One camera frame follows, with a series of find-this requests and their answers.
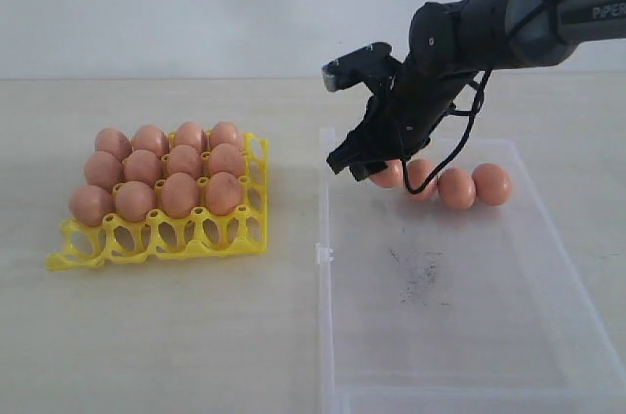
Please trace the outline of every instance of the plastic hinge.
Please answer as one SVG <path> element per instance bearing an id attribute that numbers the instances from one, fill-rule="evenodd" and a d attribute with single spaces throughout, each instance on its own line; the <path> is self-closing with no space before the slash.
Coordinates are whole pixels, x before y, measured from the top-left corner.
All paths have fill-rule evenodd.
<path id="1" fill-rule="evenodd" d="M 333 250 L 322 246 L 320 243 L 315 244 L 315 254 L 318 265 L 333 262 Z"/>

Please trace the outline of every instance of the egg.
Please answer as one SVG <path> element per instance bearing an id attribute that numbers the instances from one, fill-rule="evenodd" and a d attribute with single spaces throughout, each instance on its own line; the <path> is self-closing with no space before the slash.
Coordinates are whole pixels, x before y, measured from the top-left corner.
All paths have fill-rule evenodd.
<path id="1" fill-rule="evenodd" d="M 153 187 L 163 178 L 163 166 L 153 152 L 135 150 L 124 163 L 124 176 L 127 181 L 140 181 Z"/>
<path id="2" fill-rule="evenodd" d="M 452 210 L 466 210 L 476 200 L 476 186 L 463 169 L 451 167 L 443 171 L 437 186 L 441 201 Z"/>
<path id="3" fill-rule="evenodd" d="M 217 216 L 231 213 L 244 200 L 244 187 L 228 172 L 218 172 L 206 185 L 206 207 Z"/>
<path id="4" fill-rule="evenodd" d="M 212 128 L 208 136 L 208 143 L 211 150 L 222 143 L 230 143 L 241 151 L 244 149 L 244 135 L 242 135 L 235 124 L 219 122 Z"/>
<path id="5" fill-rule="evenodd" d="M 177 172 L 165 180 L 160 199 L 167 216 L 184 218 L 200 204 L 200 186 L 193 177 Z"/>
<path id="6" fill-rule="evenodd" d="M 167 156 L 167 175 L 177 172 L 184 172 L 194 179 L 202 176 L 202 159 L 194 147 L 178 145 L 172 148 Z"/>
<path id="7" fill-rule="evenodd" d="M 133 151 L 130 140 L 116 128 L 103 128 L 94 142 L 96 151 L 111 153 L 118 160 L 122 161 Z"/>
<path id="8" fill-rule="evenodd" d="M 246 162 L 240 150 L 230 143 L 220 143 L 208 157 L 208 175 L 214 176 L 218 172 L 228 172 L 235 177 L 244 175 Z"/>
<path id="9" fill-rule="evenodd" d="M 94 185 L 82 186 L 74 191 L 69 198 L 69 211 L 77 222 L 94 227 L 102 223 L 102 219 L 115 211 L 111 194 Z"/>
<path id="10" fill-rule="evenodd" d="M 434 171 L 434 163 L 426 158 L 418 158 L 407 164 L 407 172 L 409 174 L 409 182 L 413 189 L 418 188 L 430 174 Z M 425 202 L 432 199 L 437 191 L 437 178 L 435 176 L 428 185 L 418 194 L 409 194 L 414 201 Z"/>
<path id="11" fill-rule="evenodd" d="M 478 199 L 489 206 L 500 206 L 509 199 L 513 184 L 505 170 L 497 164 L 486 163 L 472 175 Z"/>
<path id="12" fill-rule="evenodd" d="M 385 171 L 372 174 L 369 179 L 377 186 L 386 189 L 400 186 L 403 182 L 402 163 L 400 160 L 391 160 L 386 163 Z"/>
<path id="13" fill-rule="evenodd" d="M 98 186 L 107 192 L 112 191 L 113 186 L 124 180 L 124 168 L 121 162 L 111 153 L 94 152 L 87 159 L 83 168 L 87 184 Z"/>
<path id="14" fill-rule="evenodd" d="M 154 125 L 143 125 L 132 139 L 134 150 L 148 150 L 159 158 L 169 153 L 169 140 L 165 133 Z"/>
<path id="15" fill-rule="evenodd" d="M 194 147 L 198 154 L 204 152 L 207 148 L 208 141 L 206 132 L 202 127 L 193 122 L 185 122 L 176 131 L 174 135 L 174 145 L 189 145 Z"/>
<path id="16" fill-rule="evenodd" d="M 115 194 L 115 208 L 124 220 L 139 223 L 146 219 L 148 212 L 157 208 L 157 194 L 143 182 L 130 181 Z"/>

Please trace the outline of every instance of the robotic arm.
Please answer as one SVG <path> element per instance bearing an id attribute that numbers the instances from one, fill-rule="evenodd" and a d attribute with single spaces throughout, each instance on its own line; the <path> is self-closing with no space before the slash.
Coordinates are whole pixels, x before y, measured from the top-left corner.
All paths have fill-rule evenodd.
<path id="1" fill-rule="evenodd" d="M 372 93 L 363 119 L 327 164 L 334 174 L 349 168 L 362 181 L 400 159 L 405 187 L 418 194 L 465 146 L 494 70 L 555 66 L 583 42 L 622 38 L 626 0 L 425 3 L 411 20 L 404 62 L 377 42 L 323 66 L 327 90 L 364 83 Z M 476 96 L 470 110 L 460 111 L 454 100 L 466 86 Z M 423 184 L 410 184 L 406 162 L 447 115 L 468 119 L 461 141 Z"/>

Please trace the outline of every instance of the white wall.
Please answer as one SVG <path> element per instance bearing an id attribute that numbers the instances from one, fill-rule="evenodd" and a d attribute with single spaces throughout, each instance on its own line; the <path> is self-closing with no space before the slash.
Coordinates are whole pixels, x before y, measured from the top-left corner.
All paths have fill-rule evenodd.
<path id="1" fill-rule="evenodd" d="M 374 40 L 404 57 L 424 1 L 0 0 L 0 78 L 317 76 Z M 558 70 L 623 70 L 625 48 L 583 47 Z"/>

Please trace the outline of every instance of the yellow egg tray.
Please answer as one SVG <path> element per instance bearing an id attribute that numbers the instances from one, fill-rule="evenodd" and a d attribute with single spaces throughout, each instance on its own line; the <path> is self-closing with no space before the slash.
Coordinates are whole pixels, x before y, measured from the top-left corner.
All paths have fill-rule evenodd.
<path id="1" fill-rule="evenodd" d="M 244 140 L 242 155 L 246 169 L 239 178 L 245 191 L 244 201 L 231 214 L 216 216 L 206 209 L 204 191 L 208 178 L 204 176 L 198 179 L 201 204 L 185 218 L 170 218 L 155 209 L 140 223 L 129 223 L 115 213 L 105 216 L 102 225 L 93 228 L 73 218 L 63 220 L 59 225 L 62 249 L 48 255 L 46 268 L 51 271 L 94 269 L 107 261 L 139 264 L 152 256 L 162 260 L 186 260 L 265 253 L 268 242 L 269 143 L 249 132 L 244 133 Z M 202 154 L 204 163 L 208 156 L 210 152 Z M 163 183 L 161 180 L 155 185 L 159 204 Z M 115 186 L 114 194 L 120 186 Z"/>

